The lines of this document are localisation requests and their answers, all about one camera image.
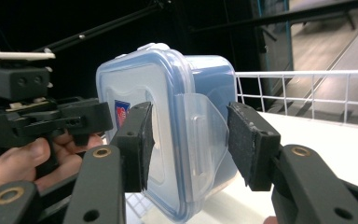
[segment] container lid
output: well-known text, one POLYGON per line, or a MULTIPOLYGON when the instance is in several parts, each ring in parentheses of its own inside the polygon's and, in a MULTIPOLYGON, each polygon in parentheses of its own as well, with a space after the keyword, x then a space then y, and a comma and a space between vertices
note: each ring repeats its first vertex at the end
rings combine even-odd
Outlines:
POLYGON ((183 222, 202 208, 227 153, 225 119, 195 83, 186 57, 151 44, 103 63, 97 90, 108 102, 114 129, 132 105, 151 102, 156 142, 145 195, 171 220, 183 222))

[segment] container label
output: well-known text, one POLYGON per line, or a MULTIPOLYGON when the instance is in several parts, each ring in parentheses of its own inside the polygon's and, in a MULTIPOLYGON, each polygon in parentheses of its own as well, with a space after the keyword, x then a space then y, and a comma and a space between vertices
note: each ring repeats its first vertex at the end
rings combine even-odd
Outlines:
POLYGON ((117 129, 121 128, 130 110, 130 103, 115 101, 117 129))

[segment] transparent plastic container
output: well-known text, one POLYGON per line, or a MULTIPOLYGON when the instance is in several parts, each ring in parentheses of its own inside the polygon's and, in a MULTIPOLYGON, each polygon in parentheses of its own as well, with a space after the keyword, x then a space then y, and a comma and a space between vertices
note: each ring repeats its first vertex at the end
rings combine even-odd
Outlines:
POLYGON ((156 144, 145 195, 169 219, 189 220, 235 176, 226 106, 236 101, 236 83, 226 59, 186 57, 165 44, 149 44, 103 63, 96 78, 114 121, 108 140, 132 105, 152 103, 156 144))

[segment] black pole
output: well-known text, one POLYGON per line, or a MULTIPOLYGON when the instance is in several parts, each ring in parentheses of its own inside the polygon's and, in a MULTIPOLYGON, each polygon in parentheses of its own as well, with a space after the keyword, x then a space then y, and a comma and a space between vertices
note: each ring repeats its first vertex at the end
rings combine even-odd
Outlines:
POLYGON ((138 19, 151 15, 157 11, 159 11, 158 5, 146 7, 142 10, 136 11, 127 16, 116 19, 114 21, 109 21, 100 26, 91 28, 85 32, 79 33, 77 35, 69 36, 63 40, 44 46, 43 48, 35 49, 33 50, 33 52, 43 52, 45 49, 50 49, 53 53, 57 53, 60 50, 67 49, 75 44, 91 39, 97 35, 102 35, 103 33, 111 31, 129 22, 136 21, 138 19))

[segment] finger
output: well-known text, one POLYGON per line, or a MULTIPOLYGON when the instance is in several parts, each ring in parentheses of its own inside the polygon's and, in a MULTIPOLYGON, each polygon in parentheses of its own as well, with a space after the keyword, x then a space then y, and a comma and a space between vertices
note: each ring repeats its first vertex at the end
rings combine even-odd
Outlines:
POLYGON ((39 191, 47 189, 71 175, 77 174, 81 162, 81 158, 75 154, 65 157, 60 167, 35 181, 39 191))
POLYGON ((89 142, 86 146, 77 146, 74 141, 65 145, 65 148, 71 153, 79 153, 89 150, 90 148, 97 147, 103 144, 103 140, 97 134, 91 134, 89 136, 89 142))
POLYGON ((38 138, 25 147, 13 147, 0 156, 0 186, 16 180, 34 180, 35 167, 49 157, 46 139, 38 138))
POLYGON ((264 220, 263 224, 278 224, 278 219, 276 217, 268 217, 264 220))
POLYGON ((74 141, 74 137, 69 134, 66 129, 64 134, 61 134, 54 138, 54 143, 57 143, 58 145, 66 145, 72 141, 74 141))

